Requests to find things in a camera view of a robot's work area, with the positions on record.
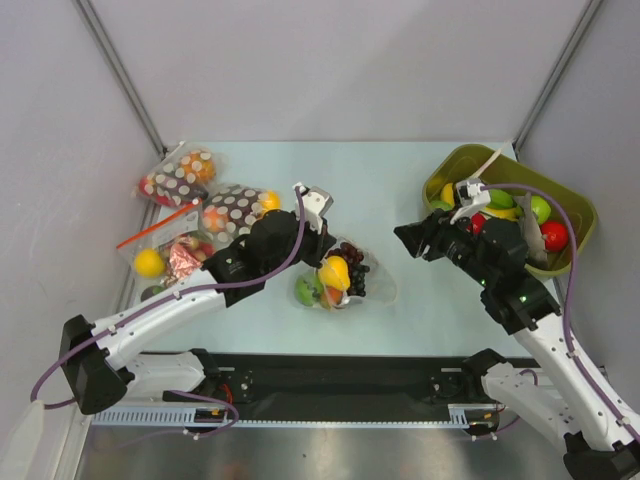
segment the gray floor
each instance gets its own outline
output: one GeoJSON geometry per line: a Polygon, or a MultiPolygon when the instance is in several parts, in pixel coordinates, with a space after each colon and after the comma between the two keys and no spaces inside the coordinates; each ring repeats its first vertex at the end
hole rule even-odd
{"type": "Polygon", "coordinates": [[[198,442],[93,427],[76,480],[564,480],[562,458],[522,423],[497,442],[460,431],[233,428],[198,442]]]}

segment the green tray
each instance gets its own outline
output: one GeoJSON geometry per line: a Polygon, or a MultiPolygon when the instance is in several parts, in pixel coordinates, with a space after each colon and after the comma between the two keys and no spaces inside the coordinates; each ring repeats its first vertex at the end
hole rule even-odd
{"type": "MultiPolygon", "coordinates": [[[[427,210],[431,212],[430,201],[440,198],[440,190],[447,183],[455,183],[472,175],[486,162],[494,150],[484,145],[467,144],[456,148],[444,162],[433,172],[424,184],[422,199],[427,210]]],[[[525,167],[510,158],[500,155],[480,178],[487,184],[491,183],[524,183],[537,187],[551,195],[562,205],[569,215],[578,240],[578,254],[591,237],[596,226],[598,214],[593,204],[567,187],[540,175],[538,172],[525,167]]],[[[513,195],[523,195],[521,190],[510,190],[513,195]]],[[[562,222],[559,213],[552,208],[550,220],[562,222]]],[[[567,247],[558,253],[549,253],[549,270],[541,270],[531,265],[526,268],[536,277],[545,279],[569,272],[571,268],[571,251],[567,247]]]]}

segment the green apple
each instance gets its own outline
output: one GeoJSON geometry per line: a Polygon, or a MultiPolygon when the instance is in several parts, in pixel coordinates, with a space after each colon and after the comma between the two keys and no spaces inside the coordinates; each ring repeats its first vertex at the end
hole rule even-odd
{"type": "Polygon", "coordinates": [[[301,304],[306,307],[313,307],[320,299],[323,290],[322,283],[318,280],[315,272],[309,272],[298,277],[294,291],[296,299],[301,304]]]}
{"type": "Polygon", "coordinates": [[[490,208],[505,210],[513,207],[513,197],[504,190],[492,188],[489,190],[489,195],[491,196],[491,203],[489,204],[490,208]]]}
{"type": "Polygon", "coordinates": [[[551,207],[544,198],[538,195],[531,197],[531,210],[538,217],[538,225],[546,222],[549,219],[549,215],[551,215],[551,207]]]}
{"type": "Polygon", "coordinates": [[[448,212],[449,210],[451,210],[453,208],[453,206],[449,205],[447,202],[443,201],[443,200],[432,200],[430,202],[431,205],[431,210],[432,211],[436,211],[436,209],[441,209],[444,210],[445,212],[448,212]]]}

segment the grapes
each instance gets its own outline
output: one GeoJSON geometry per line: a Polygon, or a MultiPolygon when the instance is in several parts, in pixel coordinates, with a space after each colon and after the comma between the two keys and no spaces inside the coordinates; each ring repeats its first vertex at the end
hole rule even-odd
{"type": "Polygon", "coordinates": [[[364,297],[367,295],[365,290],[365,274],[371,271],[371,267],[363,265],[364,252],[358,250],[349,242],[342,242],[339,247],[329,250],[327,256],[342,257],[349,267],[349,280],[351,287],[347,290],[347,295],[364,297]]]}

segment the red ziplock seal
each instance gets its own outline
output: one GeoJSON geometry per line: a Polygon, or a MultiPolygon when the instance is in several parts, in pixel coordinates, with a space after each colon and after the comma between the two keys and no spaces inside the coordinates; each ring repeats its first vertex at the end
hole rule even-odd
{"type": "Polygon", "coordinates": [[[180,217],[181,215],[185,214],[186,212],[188,212],[189,210],[191,210],[192,208],[197,207],[198,205],[200,205],[202,203],[202,200],[200,199],[196,199],[194,200],[192,203],[190,203],[189,205],[182,207],[180,210],[178,210],[177,212],[173,213],[172,215],[168,216],[167,218],[165,218],[164,220],[162,220],[161,222],[156,223],[155,225],[151,225],[149,228],[147,228],[146,230],[143,230],[137,234],[135,234],[133,237],[125,240],[124,242],[120,243],[117,247],[116,250],[124,247],[125,245],[129,245],[131,242],[135,242],[136,240],[141,239],[142,237],[146,237],[147,235],[149,235],[151,232],[156,231],[157,229],[165,226],[166,224],[172,222],[173,220],[175,220],[176,218],[180,217]]]}

